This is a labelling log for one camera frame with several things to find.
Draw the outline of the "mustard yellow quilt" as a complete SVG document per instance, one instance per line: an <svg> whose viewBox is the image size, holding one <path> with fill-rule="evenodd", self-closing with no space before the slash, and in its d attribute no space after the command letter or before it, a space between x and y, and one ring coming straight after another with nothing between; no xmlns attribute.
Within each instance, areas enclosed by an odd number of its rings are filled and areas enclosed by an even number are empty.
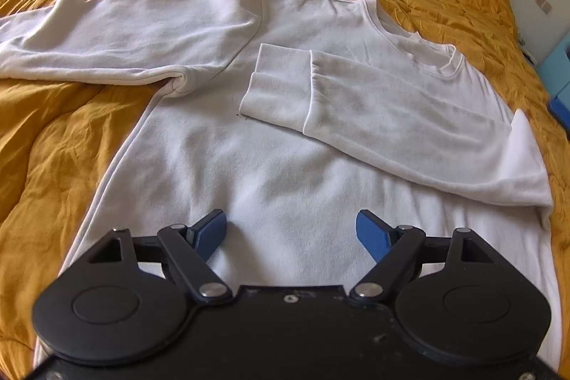
<svg viewBox="0 0 570 380"><path fill-rule="evenodd" d="M506 101L524 109L555 197L556 271L569 288L569 144L539 80L516 48L512 0L379 0L395 20L454 43ZM54 0L1 0L3 15ZM110 158L151 97L119 88L5 79L1 83L1 311L27 312L56 276Z"/></svg>

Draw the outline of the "blue bedside table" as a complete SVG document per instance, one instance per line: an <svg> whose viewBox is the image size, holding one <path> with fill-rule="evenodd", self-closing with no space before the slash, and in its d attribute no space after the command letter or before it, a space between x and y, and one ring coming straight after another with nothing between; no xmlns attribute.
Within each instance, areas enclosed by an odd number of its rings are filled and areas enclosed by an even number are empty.
<svg viewBox="0 0 570 380"><path fill-rule="evenodd" d="M547 109L566 131L569 130L569 37L567 33L538 67L538 75L549 95Z"/></svg>

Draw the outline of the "white sweatshirt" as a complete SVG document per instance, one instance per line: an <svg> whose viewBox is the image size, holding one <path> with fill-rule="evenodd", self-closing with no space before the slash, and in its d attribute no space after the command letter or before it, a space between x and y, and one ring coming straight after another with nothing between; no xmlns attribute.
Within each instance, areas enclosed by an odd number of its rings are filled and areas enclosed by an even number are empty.
<svg viewBox="0 0 570 380"><path fill-rule="evenodd" d="M431 235L475 230L547 297L558 366L554 202L525 113L451 44L375 0L56 0L1 21L1 74L160 82L67 254L224 210L229 286L353 286L362 209Z"/></svg>

